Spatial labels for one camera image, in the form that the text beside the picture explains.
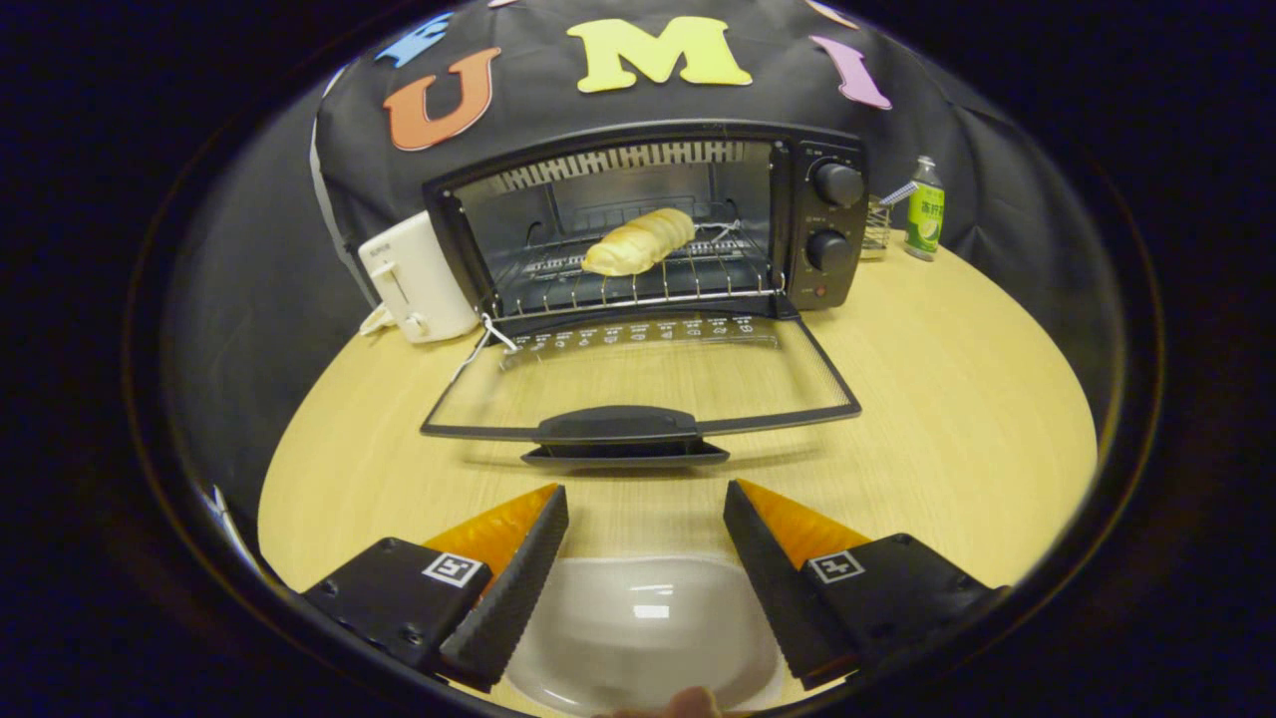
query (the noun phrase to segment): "round table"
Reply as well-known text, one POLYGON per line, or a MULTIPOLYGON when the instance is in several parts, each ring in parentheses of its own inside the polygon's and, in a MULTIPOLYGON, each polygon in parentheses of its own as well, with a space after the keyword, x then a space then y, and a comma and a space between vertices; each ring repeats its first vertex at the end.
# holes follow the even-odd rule
MULTIPOLYGON (((276 450, 262 553, 302 592, 383 537, 424 542, 558 482, 572 518, 560 557, 738 564, 721 515, 727 481, 744 478, 869 538, 914 534, 985 585, 1021 580, 1085 500, 1097 451, 1081 385, 1045 330, 948 250, 906 255, 900 232, 861 263, 846 304, 803 318, 863 414, 713 437, 729 462, 675 471, 564 474, 524 464, 528 444, 422 436, 477 329, 433 344, 355 335, 276 450)), ((804 695, 796 681, 783 691, 804 695)), ((504 682, 486 698, 549 713, 504 682)))

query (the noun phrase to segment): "yellow letter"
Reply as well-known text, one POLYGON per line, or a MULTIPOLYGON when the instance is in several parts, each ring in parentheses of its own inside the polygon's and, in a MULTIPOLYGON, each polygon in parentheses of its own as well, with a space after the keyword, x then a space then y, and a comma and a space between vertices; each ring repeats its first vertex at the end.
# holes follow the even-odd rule
POLYGON ((741 70, 726 45, 726 23, 712 18, 680 17, 669 20, 660 37, 652 37, 625 20, 593 20, 567 31, 584 42, 587 74, 575 83, 581 92, 633 87, 638 75, 620 68, 620 57, 653 82, 674 74, 679 57, 686 66, 679 77, 697 84, 749 84, 753 77, 741 70))

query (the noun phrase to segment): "bread roll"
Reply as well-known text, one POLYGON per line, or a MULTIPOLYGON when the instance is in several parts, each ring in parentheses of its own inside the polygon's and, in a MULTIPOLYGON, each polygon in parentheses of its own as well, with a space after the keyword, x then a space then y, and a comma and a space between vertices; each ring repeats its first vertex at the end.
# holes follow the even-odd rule
POLYGON ((694 237, 685 212, 656 209, 607 232, 584 253, 581 268, 605 277, 641 274, 694 237))

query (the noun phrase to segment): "oven control knob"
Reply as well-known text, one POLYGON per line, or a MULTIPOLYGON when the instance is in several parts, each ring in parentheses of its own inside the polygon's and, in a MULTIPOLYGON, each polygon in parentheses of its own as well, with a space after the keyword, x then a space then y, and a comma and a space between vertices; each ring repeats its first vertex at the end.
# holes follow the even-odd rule
POLYGON ((840 162, 820 165, 815 170, 815 194, 835 207, 851 207, 864 196, 864 175, 840 162))
POLYGON ((822 272, 842 272, 851 268, 855 251, 842 232, 823 230, 806 240, 806 260, 822 272))

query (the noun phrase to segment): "bottle label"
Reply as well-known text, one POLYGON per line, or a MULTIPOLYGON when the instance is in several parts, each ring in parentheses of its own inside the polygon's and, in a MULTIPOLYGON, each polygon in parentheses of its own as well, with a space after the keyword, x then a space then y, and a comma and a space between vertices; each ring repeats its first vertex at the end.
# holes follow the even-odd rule
POLYGON ((910 245, 923 251, 939 249, 939 230, 944 227, 944 190, 917 182, 917 191, 909 198, 910 245))

